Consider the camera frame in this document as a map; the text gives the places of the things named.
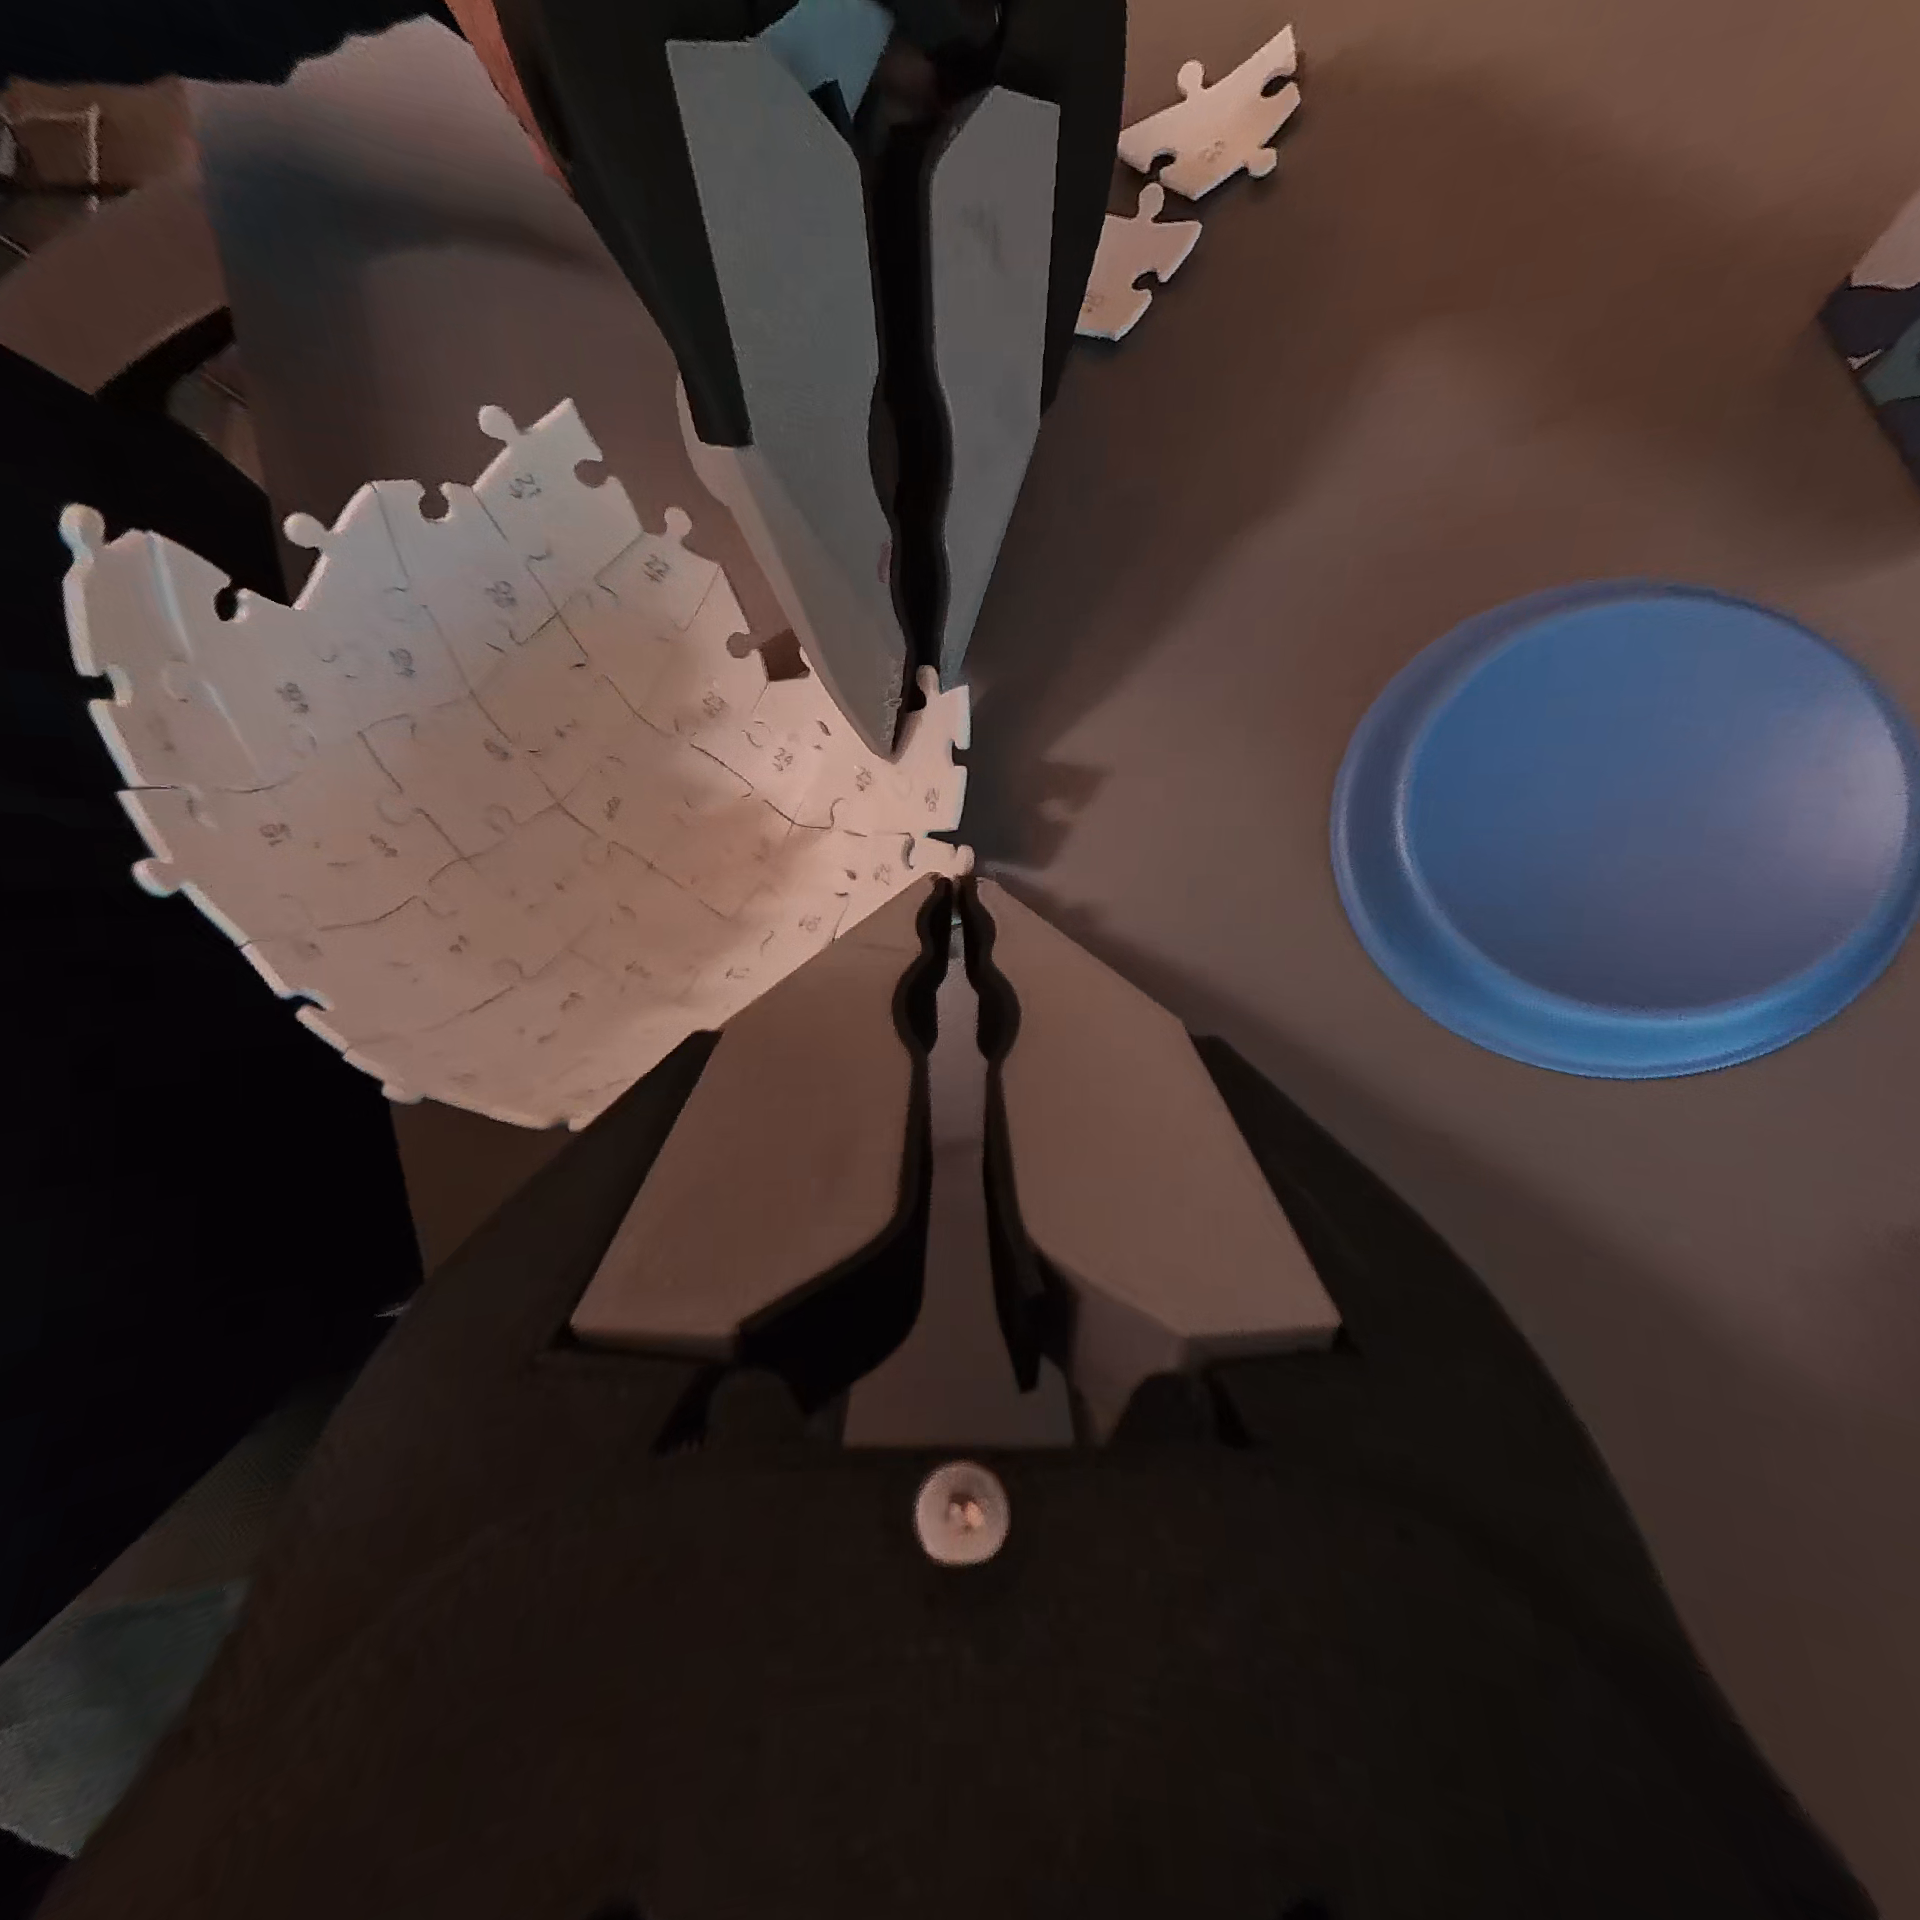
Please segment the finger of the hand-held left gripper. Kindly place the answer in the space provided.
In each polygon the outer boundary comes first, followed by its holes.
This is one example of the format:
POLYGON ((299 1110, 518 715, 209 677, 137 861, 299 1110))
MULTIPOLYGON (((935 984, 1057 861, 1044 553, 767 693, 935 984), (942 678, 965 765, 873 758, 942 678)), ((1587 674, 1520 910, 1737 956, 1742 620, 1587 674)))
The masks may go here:
POLYGON ((880 381, 861 176, 849 145, 759 40, 665 45, 749 442, 704 477, 838 714, 895 750, 905 635, 873 483, 880 381))
POLYGON ((913 506, 940 688, 967 652, 1039 434, 1060 113, 1011 88, 965 101, 920 192, 913 506))

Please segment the white puzzle piece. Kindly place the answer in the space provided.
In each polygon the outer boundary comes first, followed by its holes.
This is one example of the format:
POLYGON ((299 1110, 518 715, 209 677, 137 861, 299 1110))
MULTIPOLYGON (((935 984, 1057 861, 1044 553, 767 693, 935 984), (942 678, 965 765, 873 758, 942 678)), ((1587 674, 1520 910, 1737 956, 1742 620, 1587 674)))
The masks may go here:
POLYGON ((1123 340, 1155 302, 1155 289, 1148 281, 1161 286, 1185 264, 1201 227, 1163 219, 1163 202, 1163 186, 1150 179, 1141 186, 1131 214, 1103 218, 1073 324, 1077 338, 1123 340))
POLYGON ((1199 60, 1181 65, 1180 101, 1117 136, 1117 158, 1184 202, 1199 202, 1239 173, 1269 176, 1273 141, 1303 104, 1292 25, 1271 35, 1217 80, 1199 60))

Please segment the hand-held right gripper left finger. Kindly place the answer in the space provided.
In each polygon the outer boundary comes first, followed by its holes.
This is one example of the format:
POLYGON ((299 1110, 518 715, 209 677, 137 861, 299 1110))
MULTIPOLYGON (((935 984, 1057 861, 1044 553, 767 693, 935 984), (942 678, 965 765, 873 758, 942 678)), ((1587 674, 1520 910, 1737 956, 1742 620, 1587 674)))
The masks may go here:
POLYGON ((912 883, 727 1021, 568 1317, 580 1346, 766 1371, 814 1413, 905 1341, 953 896, 912 883))

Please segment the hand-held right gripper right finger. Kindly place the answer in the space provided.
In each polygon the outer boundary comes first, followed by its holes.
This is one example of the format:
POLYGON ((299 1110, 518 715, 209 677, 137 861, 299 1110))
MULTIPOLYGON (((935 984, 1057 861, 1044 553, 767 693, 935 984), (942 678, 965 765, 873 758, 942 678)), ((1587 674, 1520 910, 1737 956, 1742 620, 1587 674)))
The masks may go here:
POLYGON ((1192 1036, 993 881, 963 886, 983 1194, 1021 1389, 1105 1442, 1139 1388, 1324 1354, 1340 1313, 1192 1036))

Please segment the printed cardboard puzzle box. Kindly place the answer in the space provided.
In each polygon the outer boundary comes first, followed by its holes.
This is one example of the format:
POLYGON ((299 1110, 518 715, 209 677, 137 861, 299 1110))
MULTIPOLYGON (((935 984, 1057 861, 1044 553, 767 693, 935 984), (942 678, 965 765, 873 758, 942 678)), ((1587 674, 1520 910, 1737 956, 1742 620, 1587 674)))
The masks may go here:
POLYGON ((1833 289, 1816 323, 1918 477, 1918 194, 1833 289))

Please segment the blue round plastic dish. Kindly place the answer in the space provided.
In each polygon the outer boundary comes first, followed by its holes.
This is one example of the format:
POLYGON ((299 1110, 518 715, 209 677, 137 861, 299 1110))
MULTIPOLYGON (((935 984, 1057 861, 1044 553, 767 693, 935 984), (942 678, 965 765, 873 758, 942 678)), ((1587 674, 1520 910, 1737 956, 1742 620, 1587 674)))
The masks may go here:
POLYGON ((1408 660, 1327 840, 1360 947, 1461 1040, 1607 1081, 1716 1073, 1836 1019, 1909 944, 1916 729, 1785 612, 1582 584, 1408 660))

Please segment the partly built white puzzle ball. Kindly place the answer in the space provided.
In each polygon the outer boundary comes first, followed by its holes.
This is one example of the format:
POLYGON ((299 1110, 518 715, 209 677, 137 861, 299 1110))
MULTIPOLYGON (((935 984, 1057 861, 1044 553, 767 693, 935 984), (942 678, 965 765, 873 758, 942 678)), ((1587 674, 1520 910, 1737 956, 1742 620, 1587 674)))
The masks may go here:
POLYGON ((190 901, 392 1099, 582 1129, 926 877, 963 877, 969 690, 869 750, 772 678, 679 507, 648 529, 574 401, 430 516, 367 483, 293 605, 62 510, 64 624, 149 896, 190 901))

